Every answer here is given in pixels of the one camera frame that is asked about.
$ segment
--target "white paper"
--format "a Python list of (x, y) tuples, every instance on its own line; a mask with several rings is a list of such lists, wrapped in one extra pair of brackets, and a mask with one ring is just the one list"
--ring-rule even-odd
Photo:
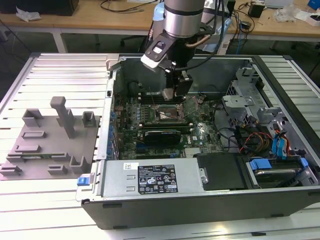
[(125, 162), (123, 164), (123, 170), (137, 170), (138, 166), (138, 162)]
[(16, 7), (17, 13), (15, 14), (18, 18), (22, 19), (23, 21), (29, 22), (32, 20), (39, 20), (41, 19), (40, 14), (38, 12), (28, 12), (22, 11), (21, 9)]
[(302, 21), (305, 21), (308, 17), (310, 17), (311, 14), (312, 14), (312, 13), (310, 13), (310, 12), (299, 11), (299, 12), (294, 16), (294, 18), (295, 18), (295, 19), (302, 20)]

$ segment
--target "warning label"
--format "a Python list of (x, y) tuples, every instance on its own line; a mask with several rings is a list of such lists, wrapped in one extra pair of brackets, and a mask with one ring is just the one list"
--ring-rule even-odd
[(140, 194), (169, 194), (178, 192), (175, 165), (138, 166)]

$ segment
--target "blue latch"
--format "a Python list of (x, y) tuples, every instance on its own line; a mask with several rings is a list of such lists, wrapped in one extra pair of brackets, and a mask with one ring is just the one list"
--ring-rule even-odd
[(304, 157), (302, 157), (300, 160), (304, 169), (309, 166), (308, 161)]
[(90, 185), (90, 177), (78, 177), (78, 181), (76, 183), (79, 187), (89, 186)]
[(270, 162), (267, 158), (257, 158), (253, 159), (250, 162), (250, 166), (252, 170), (257, 170), (257, 169), (272, 169), (272, 166), (270, 165)]

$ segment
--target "floor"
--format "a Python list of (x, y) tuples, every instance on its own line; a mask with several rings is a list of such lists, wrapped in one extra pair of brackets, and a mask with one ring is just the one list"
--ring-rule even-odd
[[(32, 52), (56, 53), (57, 48), (50, 33), (19, 32), (18, 37)], [(125, 46), (120, 46), (122, 35), (100, 35), (100, 45), (96, 45), (95, 36), (92, 34), (63, 34), (69, 53), (137, 53), (142, 38), (130, 39)], [(320, 59), (320, 51), (315, 49), (316, 42), (299, 42), (292, 49), (292, 42), (279, 41), (275, 50), (271, 50), (272, 42), (266, 40), (248, 40), (240, 47), (239, 54), (244, 55), (289, 55), (300, 67), (309, 74)], [(227, 54), (236, 54), (238, 44), (235, 42)], [(8, 41), (0, 44), (0, 99), (19, 74), (23, 61), (27, 60), (28, 51), (13, 36), (8, 35)], [(320, 65), (313, 72), (311, 79), (320, 85)]]

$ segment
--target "motherboard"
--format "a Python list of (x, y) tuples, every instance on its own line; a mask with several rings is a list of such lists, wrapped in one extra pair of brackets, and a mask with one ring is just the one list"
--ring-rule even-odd
[(222, 152), (213, 127), (216, 101), (187, 96), (180, 102), (164, 102), (155, 96), (118, 97), (118, 159), (192, 158), (199, 153)]

